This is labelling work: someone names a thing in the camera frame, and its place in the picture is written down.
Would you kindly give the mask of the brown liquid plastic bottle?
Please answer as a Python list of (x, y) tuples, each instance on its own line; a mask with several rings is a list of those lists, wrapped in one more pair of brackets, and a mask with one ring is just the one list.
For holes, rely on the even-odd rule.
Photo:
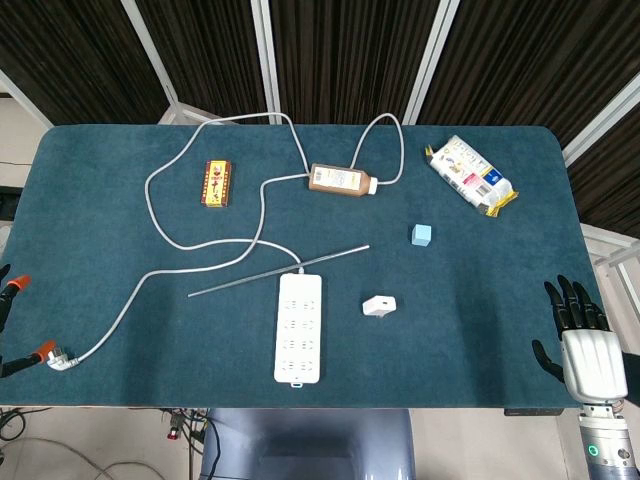
[(374, 195), (378, 184), (376, 177), (362, 170), (313, 164), (308, 186), (313, 191), (361, 197)]

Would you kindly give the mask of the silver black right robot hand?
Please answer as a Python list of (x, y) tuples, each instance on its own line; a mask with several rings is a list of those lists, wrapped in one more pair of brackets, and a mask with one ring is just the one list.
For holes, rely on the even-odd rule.
[(553, 362), (542, 342), (531, 342), (538, 365), (563, 383), (581, 404), (610, 405), (628, 395), (623, 352), (604, 311), (585, 287), (557, 277), (544, 283), (560, 343), (562, 362)]

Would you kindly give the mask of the red yellow cardboard box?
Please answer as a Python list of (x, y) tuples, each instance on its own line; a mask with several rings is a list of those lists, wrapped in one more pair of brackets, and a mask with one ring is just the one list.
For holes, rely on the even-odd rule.
[(230, 161), (208, 161), (204, 171), (201, 204), (208, 208), (227, 207), (231, 191), (231, 176)]

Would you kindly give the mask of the teal table cloth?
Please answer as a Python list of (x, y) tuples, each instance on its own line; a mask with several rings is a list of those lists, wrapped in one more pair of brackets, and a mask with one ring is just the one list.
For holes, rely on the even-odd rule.
[[(427, 164), (457, 135), (519, 193), (480, 214)], [(210, 160), (227, 207), (201, 204)], [(362, 170), (374, 195), (313, 191), (313, 164)], [(411, 244), (430, 225), (428, 246)], [(322, 278), (316, 384), (274, 380), (283, 274), (187, 294), (369, 244), (287, 273)], [(0, 380), (0, 404), (565, 407), (531, 342), (561, 350), (544, 283), (598, 292), (558, 140), (540, 126), (73, 125), (42, 138), (3, 260), (31, 284), (2, 340), (80, 364)], [(365, 316), (393, 296), (397, 310)]]

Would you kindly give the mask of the white plug adapter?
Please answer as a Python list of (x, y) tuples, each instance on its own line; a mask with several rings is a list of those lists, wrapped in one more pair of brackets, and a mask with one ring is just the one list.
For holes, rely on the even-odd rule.
[(397, 310), (396, 299), (393, 296), (376, 295), (362, 303), (365, 316), (384, 317)]

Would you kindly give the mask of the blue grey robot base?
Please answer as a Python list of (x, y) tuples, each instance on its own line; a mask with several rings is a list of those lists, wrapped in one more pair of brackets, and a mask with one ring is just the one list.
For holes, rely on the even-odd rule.
[(416, 480), (406, 409), (216, 408), (198, 480)]

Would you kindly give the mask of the white power strip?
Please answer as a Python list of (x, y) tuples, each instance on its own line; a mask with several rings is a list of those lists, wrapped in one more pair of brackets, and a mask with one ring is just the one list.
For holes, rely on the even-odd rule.
[(280, 277), (274, 380), (302, 388), (316, 384), (321, 370), (322, 278), (286, 273)]

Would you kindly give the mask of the white upright partition post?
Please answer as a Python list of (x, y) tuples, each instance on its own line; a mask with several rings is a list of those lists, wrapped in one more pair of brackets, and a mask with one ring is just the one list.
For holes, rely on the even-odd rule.
[(275, 46), (269, 0), (250, 0), (267, 110), (280, 112)]

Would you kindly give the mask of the white printed snack package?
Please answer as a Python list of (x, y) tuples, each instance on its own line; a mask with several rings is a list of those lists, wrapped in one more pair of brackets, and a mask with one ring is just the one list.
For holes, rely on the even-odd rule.
[(519, 193), (485, 157), (457, 135), (425, 148), (427, 164), (480, 214), (495, 218)]

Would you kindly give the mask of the black orange-tipped left robot hand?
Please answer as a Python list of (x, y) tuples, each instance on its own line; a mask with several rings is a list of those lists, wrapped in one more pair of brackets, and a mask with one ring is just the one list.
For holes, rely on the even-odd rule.
[[(31, 277), (29, 275), (15, 277), (9, 280), (0, 290), (0, 337), (5, 330), (14, 298), (29, 285), (30, 281)], [(37, 364), (44, 363), (49, 353), (55, 348), (56, 342), (48, 340), (33, 353), (23, 358), (5, 362), (0, 354), (0, 378), (7, 378)]]

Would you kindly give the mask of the thin metal rod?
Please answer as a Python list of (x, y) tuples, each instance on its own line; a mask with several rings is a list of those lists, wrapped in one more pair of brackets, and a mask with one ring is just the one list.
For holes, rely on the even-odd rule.
[(215, 285), (212, 287), (208, 287), (206, 289), (203, 290), (199, 290), (199, 291), (194, 291), (194, 292), (190, 292), (187, 294), (187, 298), (194, 298), (194, 297), (198, 297), (198, 296), (202, 296), (205, 294), (209, 294), (209, 293), (213, 293), (219, 290), (223, 290), (226, 288), (231, 288), (231, 287), (235, 287), (235, 286), (239, 286), (239, 285), (243, 285), (246, 283), (250, 283), (253, 281), (257, 281), (263, 278), (268, 278), (268, 277), (272, 277), (275, 275), (279, 275), (279, 274), (284, 274), (293, 270), (300, 270), (303, 269), (307, 266), (311, 266), (311, 265), (315, 265), (315, 264), (319, 264), (322, 262), (326, 262), (326, 261), (330, 261), (333, 259), (337, 259), (337, 258), (341, 258), (344, 256), (348, 256), (348, 255), (352, 255), (352, 254), (356, 254), (356, 253), (360, 253), (360, 252), (364, 252), (366, 250), (370, 249), (370, 245), (369, 244), (364, 244), (364, 245), (360, 245), (351, 249), (347, 249), (347, 250), (343, 250), (343, 251), (339, 251), (339, 252), (335, 252), (335, 253), (330, 253), (327, 255), (323, 255), (320, 257), (316, 257), (310, 260), (306, 260), (306, 261), (302, 261), (302, 262), (298, 262), (295, 264), (291, 264), (291, 265), (287, 265), (284, 267), (280, 267), (274, 270), (270, 270), (270, 271), (266, 271), (266, 272), (262, 272), (262, 273), (258, 273), (258, 274), (254, 274), (251, 276), (247, 276), (247, 277), (243, 277), (240, 279), (236, 279), (230, 282), (226, 282), (226, 283), (222, 283), (219, 285)]

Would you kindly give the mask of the white slanted partition post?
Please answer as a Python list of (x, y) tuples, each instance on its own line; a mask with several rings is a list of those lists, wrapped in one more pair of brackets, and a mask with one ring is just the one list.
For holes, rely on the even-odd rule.
[(195, 125), (217, 119), (217, 116), (214, 114), (188, 105), (179, 100), (177, 91), (142, 17), (136, 0), (120, 0), (120, 2), (145, 51), (168, 102), (167, 109), (160, 118), (159, 124)]
[(415, 125), (434, 78), (437, 65), (454, 23), (461, 0), (439, 0), (429, 36), (402, 119), (403, 125)]

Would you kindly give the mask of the white partition foot frame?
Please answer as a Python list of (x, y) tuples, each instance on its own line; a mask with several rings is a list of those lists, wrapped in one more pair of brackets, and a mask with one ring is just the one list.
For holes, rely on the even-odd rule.
[(602, 267), (617, 275), (632, 307), (640, 315), (640, 279), (632, 278), (633, 272), (640, 275), (640, 239), (584, 223), (581, 230), (587, 251), (594, 257), (594, 268)]

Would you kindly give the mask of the white wall plug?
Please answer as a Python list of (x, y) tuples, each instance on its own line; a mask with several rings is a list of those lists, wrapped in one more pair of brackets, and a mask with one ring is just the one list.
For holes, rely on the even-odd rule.
[(55, 371), (65, 371), (79, 364), (77, 358), (69, 358), (59, 347), (48, 352), (47, 365)]

